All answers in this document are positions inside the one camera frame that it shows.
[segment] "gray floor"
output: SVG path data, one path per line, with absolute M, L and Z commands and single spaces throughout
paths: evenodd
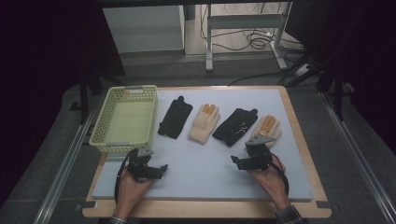
M 272 54 L 218 55 L 214 72 L 205 72 L 205 58 L 164 55 L 122 55 L 127 77 L 119 79 L 129 85 L 154 84 L 170 86 L 226 86 L 230 82 L 248 76 L 234 85 L 276 85 L 281 78 Z M 311 156 L 318 170 L 323 188 L 332 205 L 332 216 L 326 219 L 309 219 L 310 223 L 387 223 L 373 193 L 368 188 L 358 166 L 335 128 L 326 106 L 315 89 L 317 77 L 309 78 L 300 85 L 288 88 L 297 119 Z M 101 80 L 106 88 L 113 84 Z M 106 91 L 99 96 L 105 97 Z M 0 223 L 32 223 L 41 204 L 45 201 L 52 180 L 80 128 L 78 111 L 70 111 L 73 102 L 79 101 L 78 87 L 64 93 L 63 107 L 51 131 L 26 170 L 17 187 L 0 211 Z M 376 135 L 370 126 L 345 97 L 343 101 L 345 125 L 348 127 L 361 152 L 374 170 L 378 181 L 389 197 L 396 199 L 395 155 Z M 67 177 L 60 199 L 49 214 L 49 223 L 98 223 L 99 219 L 86 218 L 81 214 L 99 162 L 100 153 L 87 143 L 79 149 L 70 175 Z M 141 223 L 197 223 L 199 220 L 142 219 Z M 204 220 L 203 223 L 236 223 L 234 219 Z M 263 220 L 239 220 L 239 223 L 263 223 Z

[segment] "wrist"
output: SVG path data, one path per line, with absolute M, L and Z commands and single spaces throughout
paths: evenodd
M 129 214 L 131 213 L 131 209 L 122 209 L 122 206 L 117 205 L 117 207 L 114 209 L 113 212 L 113 217 L 117 217 L 122 220 L 127 220 L 129 217 Z
M 270 194 L 274 205 L 276 207 L 276 210 L 282 210 L 287 207 L 291 206 L 290 200 L 288 195 L 286 195 L 285 191 L 283 189 L 281 190 L 275 190 L 275 191 L 268 191 Z

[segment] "glove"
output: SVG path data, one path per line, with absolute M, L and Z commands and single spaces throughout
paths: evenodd
M 184 124 L 191 111 L 192 105 L 186 104 L 184 97 L 179 96 L 166 111 L 163 122 L 160 123 L 158 134 L 166 134 L 171 138 L 177 139 L 181 131 L 183 131 Z
M 254 135 L 257 134 L 261 134 L 274 138 L 275 141 L 265 143 L 265 145 L 267 145 L 268 148 L 271 148 L 276 143 L 276 140 L 282 134 L 282 130 L 277 128 L 279 124 L 280 121 L 277 120 L 274 116 L 271 115 L 263 116 L 259 120 L 259 123 L 254 128 L 253 133 L 251 134 L 250 137 L 253 137 Z
M 220 141 L 225 141 L 228 147 L 236 143 L 257 120 L 257 109 L 250 111 L 237 108 L 220 126 L 212 136 Z
M 220 114 L 218 112 L 219 108 L 215 105 L 202 105 L 192 124 L 189 138 L 204 145 L 220 119 Z

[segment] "sleeve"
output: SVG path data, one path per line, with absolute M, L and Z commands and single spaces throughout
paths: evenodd
M 278 224 L 308 224 L 308 221 L 300 216 L 294 205 L 275 212 Z

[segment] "table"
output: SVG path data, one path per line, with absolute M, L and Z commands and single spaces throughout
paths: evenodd
M 318 178 L 318 173 L 310 156 L 308 147 L 304 140 L 303 133 L 298 120 L 294 114 L 286 89 L 279 86 L 268 87 L 178 87 L 172 90 L 278 90 L 282 98 L 283 105 L 287 112 L 290 126 L 292 128 L 296 143 L 300 150 L 304 167 L 308 175 L 309 183 L 314 195 L 310 202 L 292 202 L 303 217 L 329 217 L 332 214 L 327 205 L 327 197 Z M 85 217 L 111 217 L 116 206 L 114 200 L 95 200 L 92 197 L 96 180 L 101 173 L 106 154 L 103 154 L 97 167 L 95 176 L 88 193 L 87 202 L 95 202 L 95 207 L 84 208 Z M 265 218 L 274 217 L 275 207 L 271 202 L 258 201 L 166 201 L 166 200 L 143 200 L 139 203 L 131 217 L 245 217 L 245 218 Z

